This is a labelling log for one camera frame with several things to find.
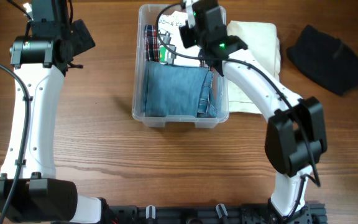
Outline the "white printed t-shirt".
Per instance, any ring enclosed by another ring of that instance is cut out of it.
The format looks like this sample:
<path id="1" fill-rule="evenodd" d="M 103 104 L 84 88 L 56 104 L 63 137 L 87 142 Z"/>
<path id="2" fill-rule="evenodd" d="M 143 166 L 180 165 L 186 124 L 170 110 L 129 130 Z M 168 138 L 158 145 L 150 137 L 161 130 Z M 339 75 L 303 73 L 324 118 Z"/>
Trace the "white printed t-shirt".
<path id="1" fill-rule="evenodd" d="M 176 53 L 198 57 L 200 52 L 200 48 L 196 45 L 184 48 L 182 39 L 180 37 L 181 26 L 185 25 L 185 22 L 188 18 L 187 13 L 174 11 L 170 15 L 161 15 L 158 20 L 158 33 L 160 34 L 160 38 L 167 45 L 167 47 Z M 160 51 L 160 63 L 162 64 L 170 64 L 177 66 L 185 66 L 185 67 L 199 67 L 199 60 L 192 60 L 188 58 L 178 57 L 177 55 L 172 54 L 170 51 L 164 47 L 161 42 L 159 43 L 159 51 Z"/>

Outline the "red plaid shirt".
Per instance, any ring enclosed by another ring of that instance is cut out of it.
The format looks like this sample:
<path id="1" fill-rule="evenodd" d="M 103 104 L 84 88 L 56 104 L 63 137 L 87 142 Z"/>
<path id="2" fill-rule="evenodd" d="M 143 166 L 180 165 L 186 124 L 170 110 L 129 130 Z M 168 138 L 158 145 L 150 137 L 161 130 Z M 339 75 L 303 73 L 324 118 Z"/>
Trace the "red plaid shirt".
<path id="1" fill-rule="evenodd" d="M 146 25 L 145 31 L 145 55 L 147 61 L 160 62 L 160 51 L 159 51 L 159 39 L 157 37 L 157 30 L 154 25 Z M 208 65 L 204 61 L 200 61 L 200 67 L 209 69 Z"/>

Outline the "cream cloth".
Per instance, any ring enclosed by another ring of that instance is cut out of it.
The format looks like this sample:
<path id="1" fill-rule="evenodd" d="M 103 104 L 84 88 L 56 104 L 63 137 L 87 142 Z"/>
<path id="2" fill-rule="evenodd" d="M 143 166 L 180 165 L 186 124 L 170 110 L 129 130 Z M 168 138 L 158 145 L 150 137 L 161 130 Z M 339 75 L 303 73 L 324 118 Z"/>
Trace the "cream cloth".
<path id="1" fill-rule="evenodd" d="M 280 79 L 280 41 L 274 24 L 263 22 L 231 21 L 227 26 L 228 35 L 236 35 L 248 45 L 256 60 L 276 80 Z M 231 113 L 259 114 L 259 109 L 248 96 L 233 82 L 228 81 L 229 111 Z"/>

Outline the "blue denim jeans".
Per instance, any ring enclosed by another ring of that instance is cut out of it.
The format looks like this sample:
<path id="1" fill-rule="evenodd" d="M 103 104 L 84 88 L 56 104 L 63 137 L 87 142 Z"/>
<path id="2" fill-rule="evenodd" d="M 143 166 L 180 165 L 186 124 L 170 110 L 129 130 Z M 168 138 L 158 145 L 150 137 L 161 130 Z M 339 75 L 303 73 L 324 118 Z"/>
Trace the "blue denim jeans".
<path id="1" fill-rule="evenodd" d="M 147 61 L 142 111 L 146 117 L 215 118 L 214 73 L 207 68 L 163 65 Z"/>

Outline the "black garment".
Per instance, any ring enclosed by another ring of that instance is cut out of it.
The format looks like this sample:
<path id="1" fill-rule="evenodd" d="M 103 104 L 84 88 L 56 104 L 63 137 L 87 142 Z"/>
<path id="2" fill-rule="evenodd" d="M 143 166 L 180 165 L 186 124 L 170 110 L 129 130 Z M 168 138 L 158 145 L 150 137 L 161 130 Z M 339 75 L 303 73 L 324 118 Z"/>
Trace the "black garment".
<path id="1" fill-rule="evenodd" d="M 342 96 L 358 86 L 358 56 L 342 40 L 307 25 L 287 57 L 299 71 L 330 92 Z"/>

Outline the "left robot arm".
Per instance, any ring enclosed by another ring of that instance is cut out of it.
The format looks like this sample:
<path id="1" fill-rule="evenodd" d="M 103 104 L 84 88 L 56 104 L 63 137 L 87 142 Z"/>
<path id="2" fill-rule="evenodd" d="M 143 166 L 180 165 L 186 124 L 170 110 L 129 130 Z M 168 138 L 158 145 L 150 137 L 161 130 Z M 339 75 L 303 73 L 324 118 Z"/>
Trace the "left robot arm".
<path id="1" fill-rule="evenodd" d="M 32 1 L 21 7 L 25 34 L 10 48 L 8 74 L 16 96 L 11 138 L 0 170 L 0 223 L 106 223 L 102 198 L 80 195 L 76 185 L 56 178 L 55 119 L 65 75 L 75 56 L 95 43 L 71 1 Z"/>

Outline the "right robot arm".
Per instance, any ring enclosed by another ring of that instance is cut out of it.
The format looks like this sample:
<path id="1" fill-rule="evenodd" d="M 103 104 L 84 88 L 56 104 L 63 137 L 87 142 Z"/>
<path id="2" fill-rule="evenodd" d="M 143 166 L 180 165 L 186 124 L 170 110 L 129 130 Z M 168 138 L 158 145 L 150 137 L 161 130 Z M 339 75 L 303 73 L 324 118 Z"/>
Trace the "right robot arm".
<path id="1" fill-rule="evenodd" d="M 277 174 L 266 221 L 326 223 L 324 206 L 304 200 L 309 180 L 321 185 L 316 165 L 328 149 L 322 104 L 287 89 L 240 37 L 229 35 L 217 1 L 179 5 L 188 16 L 180 28 L 184 47 L 200 47 L 201 59 L 238 86 L 267 121 L 265 153 Z"/>

